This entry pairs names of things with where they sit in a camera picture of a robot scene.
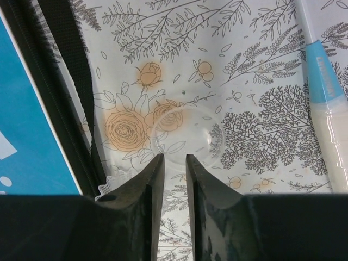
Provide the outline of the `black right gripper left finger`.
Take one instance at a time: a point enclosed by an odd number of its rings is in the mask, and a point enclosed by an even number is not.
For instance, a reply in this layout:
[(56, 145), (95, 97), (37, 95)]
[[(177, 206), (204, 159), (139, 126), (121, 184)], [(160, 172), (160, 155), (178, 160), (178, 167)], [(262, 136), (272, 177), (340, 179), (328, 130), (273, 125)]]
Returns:
[(1, 196), (1, 260), (156, 260), (165, 160), (98, 201)]

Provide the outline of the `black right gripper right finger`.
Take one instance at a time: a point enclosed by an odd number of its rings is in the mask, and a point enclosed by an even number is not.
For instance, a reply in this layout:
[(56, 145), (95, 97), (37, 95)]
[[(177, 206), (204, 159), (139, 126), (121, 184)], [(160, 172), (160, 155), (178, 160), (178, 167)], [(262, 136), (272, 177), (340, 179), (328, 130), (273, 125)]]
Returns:
[(345, 194), (242, 195), (186, 156), (194, 260), (347, 260)]

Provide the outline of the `white shuttlecock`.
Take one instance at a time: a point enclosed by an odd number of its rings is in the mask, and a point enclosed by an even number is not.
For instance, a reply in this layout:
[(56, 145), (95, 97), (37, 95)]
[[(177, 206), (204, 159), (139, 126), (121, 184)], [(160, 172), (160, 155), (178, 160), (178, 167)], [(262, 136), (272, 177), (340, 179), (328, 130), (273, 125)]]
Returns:
[(112, 192), (127, 181), (135, 177), (139, 172), (131, 167), (128, 170), (122, 170), (119, 167), (112, 165), (111, 174), (106, 176), (106, 183), (98, 186), (99, 195), (94, 200), (98, 201), (102, 196)]

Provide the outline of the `clear plastic tube lid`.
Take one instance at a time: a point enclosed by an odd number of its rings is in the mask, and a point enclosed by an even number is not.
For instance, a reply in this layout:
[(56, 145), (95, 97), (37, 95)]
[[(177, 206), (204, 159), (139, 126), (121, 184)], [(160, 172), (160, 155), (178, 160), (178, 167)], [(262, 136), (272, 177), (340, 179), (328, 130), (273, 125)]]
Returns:
[(204, 167), (212, 167), (225, 149), (225, 135), (218, 118), (202, 106), (161, 105), (152, 115), (151, 147), (163, 154), (166, 165), (183, 171), (186, 156), (194, 155)]

